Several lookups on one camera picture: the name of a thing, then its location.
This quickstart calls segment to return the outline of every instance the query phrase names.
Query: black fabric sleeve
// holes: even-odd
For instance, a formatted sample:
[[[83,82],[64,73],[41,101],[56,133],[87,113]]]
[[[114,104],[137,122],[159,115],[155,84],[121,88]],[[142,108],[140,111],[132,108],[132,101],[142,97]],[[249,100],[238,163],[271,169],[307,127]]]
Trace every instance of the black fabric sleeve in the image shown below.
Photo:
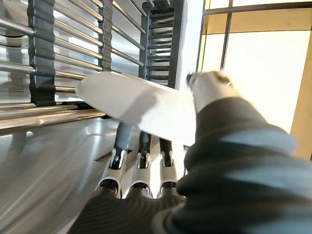
[[[232,97],[197,115],[183,206],[159,214],[155,233],[311,234],[312,171],[291,157],[295,140]]]

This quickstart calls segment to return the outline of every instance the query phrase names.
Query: dish rack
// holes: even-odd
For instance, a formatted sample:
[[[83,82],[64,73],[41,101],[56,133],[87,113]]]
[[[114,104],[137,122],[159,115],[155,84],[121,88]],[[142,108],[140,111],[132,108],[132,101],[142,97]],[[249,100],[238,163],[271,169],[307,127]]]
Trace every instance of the dish rack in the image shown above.
[[[131,8],[122,7],[125,2],[130,3]],[[182,17],[183,10],[181,2],[0,2],[0,5],[3,4],[0,8],[5,9],[0,15],[0,49],[5,48],[4,53],[9,55],[0,54],[0,74],[7,77],[5,88],[8,93],[8,96],[0,97],[6,100],[0,103],[0,137],[3,144],[11,145],[7,155],[16,162],[6,177],[18,176],[0,185],[5,191],[0,205],[6,204],[7,207],[2,209],[10,208],[6,213],[8,215],[2,217],[0,232],[14,227],[19,233],[28,233],[27,230],[29,233],[40,233],[40,230],[52,233],[64,228],[70,222],[67,218],[73,218],[80,212],[103,171],[102,165],[94,164],[90,159],[95,160],[109,153],[119,123],[113,119],[103,120],[109,117],[79,99],[75,86],[86,75],[114,71],[175,88],[182,22],[179,17]],[[139,12],[141,24],[129,13],[133,11]],[[113,12],[118,13],[118,19],[114,18]],[[122,50],[118,43],[126,44],[130,49]],[[98,139],[101,131],[106,134],[105,149],[101,145],[103,141]],[[81,133],[84,134],[83,141],[79,138]],[[133,134],[130,148],[134,149],[137,145],[138,135]],[[63,147],[62,141],[69,144],[69,137],[74,142],[70,143],[70,147]],[[49,170],[36,171],[43,167],[43,162],[47,168],[52,168],[51,171],[58,172],[57,178],[53,178],[55,171],[53,174]],[[65,167],[68,164],[72,165],[72,169]],[[63,175],[64,170],[69,170],[68,175],[75,175],[74,179]],[[28,189],[33,186],[33,176],[38,177],[38,191]],[[48,185],[48,181],[53,179],[55,181]],[[45,214],[40,212],[40,207],[44,207],[40,201],[42,194],[53,194],[46,197],[45,204],[52,204],[55,197],[59,198],[59,203],[49,206]],[[53,212],[60,213],[57,207],[61,206],[61,213],[66,217],[64,220],[53,215]],[[20,214],[31,214],[30,219],[21,221]],[[41,222],[46,219],[50,220],[50,224]]]

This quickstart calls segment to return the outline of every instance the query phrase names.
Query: white plastic part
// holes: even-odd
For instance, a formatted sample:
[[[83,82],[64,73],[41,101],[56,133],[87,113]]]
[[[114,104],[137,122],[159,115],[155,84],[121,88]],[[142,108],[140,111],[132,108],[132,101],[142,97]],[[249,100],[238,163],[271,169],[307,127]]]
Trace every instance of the white plastic part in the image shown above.
[[[136,166],[133,171],[131,186],[136,183],[145,183],[150,187],[151,182],[151,155],[146,154],[147,168],[139,168],[141,153],[137,154]]]
[[[160,187],[165,182],[176,182],[177,183],[177,175],[176,175],[176,164],[172,159],[172,166],[165,167],[163,160],[160,160]]]
[[[76,93],[94,108],[154,136],[187,146],[195,142],[195,108],[187,94],[115,72],[87,76]]]
[[[113,149],[112,151],[112,156],[114,156],[116,154],[116,150]],[[99,181],[97,187],[100,185],[100,183],[106,179],[111,179],[116,181],[116,183],[118,184],[118,191],[117,191],[117,197],[120,195],[120,190],[121,190],[121,181],[122,181],[122,177],[125,173],[125,168],[126,168],[126,159],[127,159],[127,151],[123,150],[121,152],[121,154],[123,154],[122,160],[121,160],[121,167],[118,170],[115,169],[111,169],[110,165],[111,165],[111,161],[112,161],[112,157],[110,158],[110,162],[106,164],[106,168],[103,172],[102,178]]]

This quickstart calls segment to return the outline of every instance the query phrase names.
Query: metal rod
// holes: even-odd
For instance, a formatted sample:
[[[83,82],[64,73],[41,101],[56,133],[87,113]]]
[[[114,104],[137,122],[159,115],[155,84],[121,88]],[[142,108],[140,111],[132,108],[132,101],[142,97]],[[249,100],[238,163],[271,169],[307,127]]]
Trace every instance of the metal rod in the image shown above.
[[[204,15],[216,15],[216,14],[248,12],[248,11],[300,9],[300,8],[312,8],[312,1],[271,3],[271,4],[259,4],[249,6],[235,6],[231,8],[225,7],[225,8],[209,9],[204,11]]]
[[[233,0],[230,0],[229,8],[232,6],[233,6]],[[221,65],[220,65],[221,73],[223,73],[224,71],[224,64],[225,64],[226,52],[228,50],[229,35],[230,35],[230,29],[231,29],[231,21],[232,21],[232,13],[228,13],[228,17],[226,20],[224,42],[223,42],[222,59],[221,59]]]
[[[158,23],[158,24],[152,24],[150,25],[150,29],[154,29],[154,28],[169,28],[169,27],[173,27],[174,23]]]
[[[136,42],[134,39],[132,39],[128,34],[126,34],[125,32],[123,32],[121,29],[117,28],[115,25],[113,25],[112,30],[114,30],[118,35],[122,36],[123,38],[125,38],[127,41],[129,41],[130,43],[132,43],[133,45],[135,45],[137,48],[139,48],[140,50],[145,50],[144,46],[142,46],[141,44],[139,44],[138,42]]]
[[[70,78],[70,79],[82,80],[86,77],[86,75],[71,73],[71,72],[55,71],[55,77],[56,78]]]
[[[36,116],[40,113],[56,112],[56,111],[68,111],[77,109],[76,105],[59,105],[59,106],[45,106],[45,107],[30,107],[25,109],[11,109],[11,110],[0,110],[0,117],[7,117],[12,115],[29,115],[35,114]]]
[[[135,0],[130,0],[130,2],[132,3],[132,5],[137,9],[137,11],[140,12],[140,14],[143,17],[147,17],[147,14],[145,13],[145,11],[142,9],[142,7],[140,7]]]
[[[103,117],[105,114],[98,110],[66,111],[65,113],[49,113],[41,116],[22,117],[0,120],[0,133],[17,130],[29,130],[37,127],[68,123]]]
[[[65,40],[63,40],[61,38],[56,38],[55,37],[54,44],[58,45],[58,46],[61,46],[63,48],[72,50],[72,51],[76,51],[76,52],[84,54],[84,55],[91,56],[91,57],[96,58],[96,59],[102,59],[102,55],[100,55],[99,53],[96,53],[94,51],[85,49],[85,48],[83,48],[81,46],[78,46],[78,45],[75,45],[75,44],[73,44],[71,42],[65,41]]]
[[[174,15],[174,12],[167,12],[167,13],[159,13],[159,14],[153,14],[153,15],[150,15],[150,18],[151,19],[154,19],[154,18],[164,18],[164,17],[171,17]]]
[[[91,29],[92,31],[94,31],[96,33],[99,33],[99,34],[103,34],[103,30],[102,29],[100,29],[99,27],[97,27],[94,24],[90,23],[89,21],[87,21],[86,19],[81,17],[80,15],[72,12],[68,8],[64,7],[63,5],[55,2],[54,9],[56,11],[62,13],[63,15],[67,16],[68,18],[70,18],[70,19],[80,23],[81,25]]]
[[[16,23],[13,20],[10,20],[4,17],[0,17],[0,26],[6,29],[17,30],[28,36],[32,36],[34,34],[34,31],[31,27],[24,26],[20,23]]]
[[[97,45],[98,47],[102,47],[103,43],[101,41],[99,41],[96,38],[93,38],[79,30],[77,30],[76,28],[73,28],[69,25],[67,25],[66,23],[63,23],[62,21],[59,21],[58,19],[55,19],[55,23],[54,26],[60,30],[63,30],[66,33],[72,34],[74,36],[76,36],[78,39],[82,39],[85,40],[93,45]]]
[[[101,16],[98,12],[94,11],[91,7],[80,0],[69,0],[73,5],[79,7],[81,10],[88,13],[90,16],[96,18],[98,21],[103,21],[103,16]]]
[[[157,54],[164,54],[164,53],[171,53],[171,50],[157,50],[157,51],[150,53],[150,55],[157,55]]]
[[[2,17],[0,17],[0,26],[6,27],[6,28],[10,28],[10,29],[15,29],[15,30],[23,32],[23,33],[25,33],[25,34],[27,34],[29,36],[32,36],[34,34],[34,31],[32,30],[32,28],[26,27],[26,26],[18,24],[18,23],[15,23],[15,22],[13,22],[11,20],[3,19]],[[89,56],[97,58],[97,59],[102,59],[102,56],[100,54],[98,54],[96,52],[93,52],[91,50],[87,50],[87,49],[85,49],[85,48],[83,48],[81,46],[77,46],[77,45],[75,45],[73,43],[67,42],[67,41],[62,40],[60,38],[55,38],[55,44],[59,45],[61,47],[64,47],[64,48],[67,48],[67,49],[70,49],[70,50],[73,50],[73,51],[85,54],[85,55],[89,55]]]
[[[152,1],[152,0],[147,0],[147,2],[151,5],[151,7],[152,7],[152,8],[154,8],[154,7],[155,7],[155,5],[154,5],[154,3],[153,3],[153,1]]]
[[[76,88],[74,87],[66,87],[66,86],[55,86],[55,88],[57,92],[70,94],[74,94],[76,90]]]
[[[154,55],[154,56],[147,56],[147,59],[170,59],[170,55],[162,55],[162,56],[157,56],[157,55]]]
[[[147,69],[153,71],[169,71],[169,66],[147,66]]]
[[[29,108],[35,107],[36,105],[32,102],[12,102],[12,103],[0,103],[0,109],[2,108]]]
[[[24,72],[26,74],[32,74],[35,72],[35,69],[32,66],[22,65],[22,64],[14,63],[14,62],[6,62],[6,61],[0,61],[0,70]]]
[[[151,35],[151,36],[148,36],[148,39],[162,39],[162,38],[172,38],[172,34],[163,34],[163,35]]]
[[[71,64],[71,65],[79,66],[79,67],[83,67],[83,68],[88,68],[88,69],[92,69],[92,70],[96,70],[96,71],[103,71],[103,68],[98,66],[98,65],[95,65],[95,64],[92,64],[89,62],[85,62],[82,60],[78,60],[75,58],[70,58],[70,57],[67,57],[64,55],[60,55],[60,54],[55,54],[55,61],[63,62],[63,63],[67,63],[67,64]]]
[[[125,12],[115,1],[113,1],[113,7],[119,11],[134,27],[136,27],[141,33],[145,34],[145,30],[127,13]]]
[[[154,50],[154,49],[170,49],[171,45],[149,45],[147,49]]]
[[[99,0],[90,0],[90,2],[92,2],[95,6],[99,7],[99,8],[103,8],[103,3],[100,2]]]
[[[22,64],[13,63],[13,62],[6,62],[6,61],[0,61],[0,70],[24,72],[26,74],[35,73],[35,69],[32,66],[22,65]],[[86,77],[86,75],[76,74],[76,73],[71,73],[71,72],[62,72],[62,71],[55,71],[55,76],[57,78],[71,78],[71,79],[79,79],[79,80],[82,80]]]
[[[144,66],[144,63],[143,62],[140,62],[139,60],[136,60],[135,58],[117,50],[117,49],[114,49],[114,48],[111,48],[111,49],[108,49],[108,51],[112,52],[113,54],[115,55],[118,55],[119,57],[122,57],[123,59],[126,59],[130,62],[133,62],[139,66]]]
[[[148,79],[156,79],[156,80],[167,80],[169,76],[156,76],[156,75],[147,75]]]

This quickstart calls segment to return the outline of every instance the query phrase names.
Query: white plate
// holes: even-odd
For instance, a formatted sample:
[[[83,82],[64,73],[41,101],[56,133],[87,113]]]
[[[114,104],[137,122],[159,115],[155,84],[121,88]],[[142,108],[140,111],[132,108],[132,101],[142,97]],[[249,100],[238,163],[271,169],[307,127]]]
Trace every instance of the white plate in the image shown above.
[[[115,72],[87,76],[76,93],[94,108],[154,136],[187,146],[195,141],[194,103],[187,94]]]

